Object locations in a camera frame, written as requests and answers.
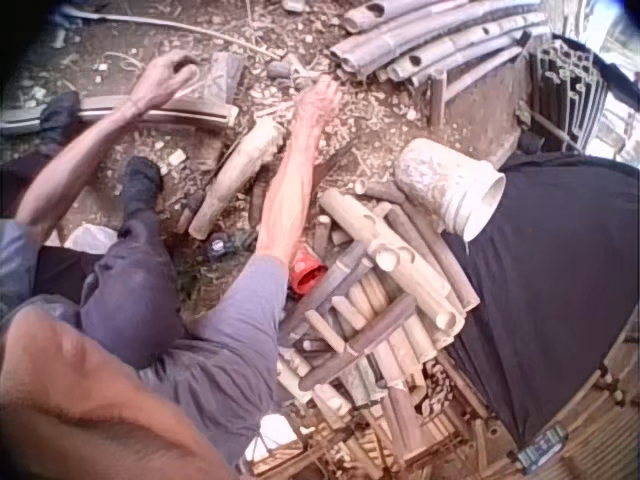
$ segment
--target bamboo pole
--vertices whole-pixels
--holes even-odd
[[[346,342],[340,338],[340,335],[336,333],[336,331],[331,328],[331,326],[327,323],[327,321],[320,316],[318,312],[315,310],[308,310],[305,313],[305,317],[307,321],[316,329],[316,331],[320,334],[324,340],[331,345],[338,353],[343,353],[347,349]]]
[[[348,344],[341,354],[334,354],[322,367],[313,369],[300,381],[300,389],[305,391],[318,384],[326,383],[344,369],[356,363],[364,355],[375,349],[415,311],[415,300],[403,295],[387,310],[368,323]]]
[[[476,411],[478,416],[482,419],[489,417],[489,411],[485,407],[484,403],[478,398],[475,392],[472,390],[468,381],[462,376],[458,369],[453,365],[451,358],[446,352],[440,352],[438,355],[438,362],[442,365],[442,368],[447,372],[447,375],[451,378],[453,383],[456,384],[460,393],[469,402],[469,405]]]
[[[478,452],[478,472],[482,475],[487,469],[487,440],[484,434],[484,422],[480,418],[473,421],[473,431]]]
[[[363,310],[367,310],[370,308],[368,306],[368,302],[366,302],[366,297],[353,297],[350,295],[351,302],[347,300],[345,297],[333,297],[332,304],[336,308],[336,310],[342,315],[356,330],[360,331],[367,325],[368,321],[367,317],[363,315]],[[373,319],[374,317],[373,309],[371,309],[371,314],[368,318]],[[387,382],[387,385],[395,385],[399,382],[402,382],[403,375],[402,370],[400,370],[400,366],[398,365],[395,356],[393,355],[393,351],[391,350],[391,346],[387,341],[380,343],[373,351],[373,355],[378,362],[380,367],[380,371],[384,379]]]
[[[376,274],[370,270],[364,277],[362,277],[362,281],[360,283],[375,312],[378,314],[383,312],[387,308],[387,305],[389,305],[389,297],[384,291],[380,280],[376,277]],[[389,336],[389,345],[391,345],[391,349],[393,350],[405,377],[421,375],[422,364],[414,354],[411,343],[404,331],[404,327],[399,328]]]
[[[456,257],[440,234],[433,228],[426,215],[409,202],[404,203],[402,209],[418,232],[420,232],[431,252],[433,252],[433,256],[442,268],[445,277],[451,283],[451,288],[455,291],[464,311],[468,312],[478,306],[480,298],[473,289],[471,282],[469,282],[467,275],[460,267],[460,263],[458,263],[458,260],[456,260]]]
[[[320,308],[322,303],[330,298],[343,282],[350,278],[352,272],[357,270],[365,255],[366,247],[359,242],[353,242],[347,247],[313,290],[305,295],[298,302],[294,311],[281,322],[278,332],[278,343],[280,345],[291,345],[306,332],[305,313],[308,310],[320,310],[322,312]]]
[[[411,219],[404,212],[404,210],[402,210],[401,207],[397,205],[391,207],[385,217],[385,220],[389,222],[389,226],[393,228],[393,230],[400,236],[400,238],[402,238],[409,244],[411,248],[418,252],[418,255],[424,258],[436,272],[438,272],[443,278],[449,280],[444,270],[436,260],[433,252],[420,235],[420,232],[418,232],[418,229],[413,225],[413,223],[411,223]],[[464,309],[462,308],[462,304],[458,299],[455,289],[452,288],[446,298],[449,303],[457,310],[458,314],[460,316],[464,316]]]
[[[389,266],[388,256],[395,258],[390,275],[416,298],[420,308],[439,328],[454,335],[460,331],[464,319],[457,316],[445,298],[451,289],[449,283],[383,220],[353,197],[343,196],[336,189],[327,190],[320,197],[320,204],[350,235],[366,245],[378,265],[381,265],[382,254],[385,258],[381,267]]]
[[[299,377],[304,378],[312,371],[309,362],[307,362],[297,350],[281,348],[280,355]],[[303,390],[300,382],[301,380],[298,382],[298,388]],[[347,415],[353,408],[351,403],[329,384],[315,385],[311,393],[316,403],[318,398],[321,398],[338,417]]]
[[[382,478],[382,470],[373,463],[369,455],[367,455],[367,452],[364,451],[355,437],[349,438],[344,442],[344,444],[353,455],[356,463],[360,464],[360,466],[364,468],[365,472],[367,472],[367,475],[369,475],[373,480]]]

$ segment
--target fingers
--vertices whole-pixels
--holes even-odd
[[[162,60],[163,63],[172,65],[175,72],[178,72],[187,65],[198,63],[198,61],[185,50],[172,50],[158,58]]]
[[[195,65],[187,65],[171,79],[172,89],[177,91],[198,77],[199,70]]]

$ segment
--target bamboo section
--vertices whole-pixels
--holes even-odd
[[[482,475],[487,469],[487,440],[484,434],[484,422],[480,418],[473,421],[473,431],[478,452],[478,472]]]
[[[327,321],[320,316],[318,312],[315,310],[309,310],[305,313],[305,317],[307,321],[316,329],[316,331],[320,334],[324,340],[331,345],[338,353],[343,353],[347,349],[346,342],[340,338],[340,335],[336,333],[336,331],[331,328],[331,326],[327,323]]]
[[[420,429],[420,419],[413,409],[411,396],[404,386],[389,388],[389,400],[402,435],[406,452],[405,458],[411,457],[425,447]]]
[[[329,245],[329,235],[331,234],[331,217],[328,215],[318,215],[316,218],[316,229],[313,232],[313,251],[324,261]]]
[[[338,257],[336,263],[329,268],[322,280],[298,302],[295,310],[280,324],[278,332],[280,345],[291,345],[302,336],[306,331],[305,313],[308,310],[318,310],[320,305],[352,276],[353,271],[360,265],[365,255],[365,246],[354,242]]]
[[[303,405],[306,405],[313,397],[311,392],[303,392],[298,388],[300,376],[284,361],[278,360],[278,381],[287,391]]]
[[[383,312],[389,305],[389,297],[380,280],[373,271],[369,271],[361,281],[362,288],[376,313]],[[411,343],[403,328],[399,328],[389,336],[389,345],[398,360],[405,377],[422,375],[422,364],[416,358]]]
[[[385,219],[389,222],[389,226],[393,228],[393,230],[400,236],[400,238],[402,238],[409,244],[411,248],[418,252],[418,255],[424,258],[436,272],[438,272],[443,278],[447,278],[448,280],[448,277],[436,260],[433,252],[425,243],[422,236],[420,235],[420,232],[418,232],[418,229],[413,225],[413,223],[411,223],[411,219],[409,219],[402,208],[397,205],[391,207]],[[449,294],[447,295],[447,300],[457,310],[458,314],[464,317],[464,309],[462,308],[462,304],[458,299],[455,289],[452,288],[451,292],[449,292]]]
[[[356,336],[358,331],[353,328],[353,326],[347,321],[347,319],[344,318],[344,316],[342,316],[337,310],[330,311],[329,315],[333,316],[333,318],[335,319],[335,324],[340,327],[346,340],[351,340]],[[360,380],[364,385],[364,389],[366,390],[368,397],[367,403],[376,402],[387,395],[386,389],[378,386],[377,384],[376,369],[378,369],[378,364],[371,355],[367,355],[366,358],[358,360],[356,362],[356,366],[351,369],[357,372]]]
[[[312,371],[311,365],[294,349],[280,349],[280,355],[286,360],[286,363],[289,367],[298,375],[299,377],[304,378],[310,371]],[[303,390],[301,387],[301,380],[298,381],[298,388]],[[320,384],[315,385],[312,390],[313,399],[316,403],[318,403],[318,398],[322,399],[322,401],[337,415],[338,417],[343,417],[349,413],[352,409],[351,403],[347,401],[338,391],[328,384]]]
[[[378,480],[382,478],[382,470],[378,468],[375,463],[371,460],[367,452],[364,451],[362,446],[358,443],[355,437],[351,437],[344,442],[349,452],[353,455],[356,462],[364,468],[367,475],[369,475],[373,480]]]
[[[467,275],[426,215],[409,202],[403,204],[402,209],[411,219],[418,232],[420,232],[431,252],[433,252],[433,256],[442,268],[445,277],[451,283],[451,288],[455,291],[464,311],[468,312],[478,306],[480,298],[471,286]]]
[[[449,283],[383,220],[353,197],[343,196],[336,189],[327,190],[320,197],[320,204],[350,235],[366,245],[381,268],[388,266],[388,256],[395,258],[390,275],[416,298],[420,308],[440,329],[453,335],[462,329],[464,319],[445,298],[451,289]],[[385,262],[381,265],[382,254]]]
[[[415,311],[415,300],[410,295],[397,299],[381,315],[368,323],[348,343],[343,353],[334,354],[324,365],[311,370],[300,381],[302,391],[310,390],[318,384],[326,383],[346,368],[356,363],[367,353],[373,351],[381,342],[394,332]]]
[[[366,296],[364,296],[364,292],[362,292],[361,297],[349,296],[351,302],[345,297],[333,297],[332,304],[340,315],[351,323],[353,328],[360,331],[366,327],[369,322],[368,319],[373,319],[375,314],[373,313],[373,309],[371,309]],[[363,314],[363,311],[367,311],[367,309],[371,309],[369,317],[366,317],[366,314]],[[387,385],[395,385],[404,380],[402,370],[400,370],[400,366],[393,355],[391,346],[386,340],[381,342],[380,345],[373,350],[373,355],[378,362],[378,366],[380,367],[380,371],[382,372],[382,376],[387,382]]]
[[[253,177],[260,167],[273,159],[282,144],[284,129],[270,118],[256,126],[240,141],[207,190],[204,203],[189,226],[189,234],[198,240],[207,238],[231,197]]]
[[[472,390],[472,387],[469,385],[467,379],[465,379],[462,374],[458,371],[456,367],[454,367],[449,355],[445,352],[440,352],[438,355],[438,363],[442,365],[442,368],[447,372],[447,375],[451,378],[453,383],[456,384],[460,393],[464,396],[464,398],[469,402],[469,405],[476,411],[478,416],[482,419],[486,419],[489,417],[489,411],[485,407],[484,403],[478,398],[475,392]]]

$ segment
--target red container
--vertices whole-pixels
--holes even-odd
[[[306,244],[300,244],[289,265],[289,285],[294,292],[306,295],[327,272],[327,266],[316,257]]]

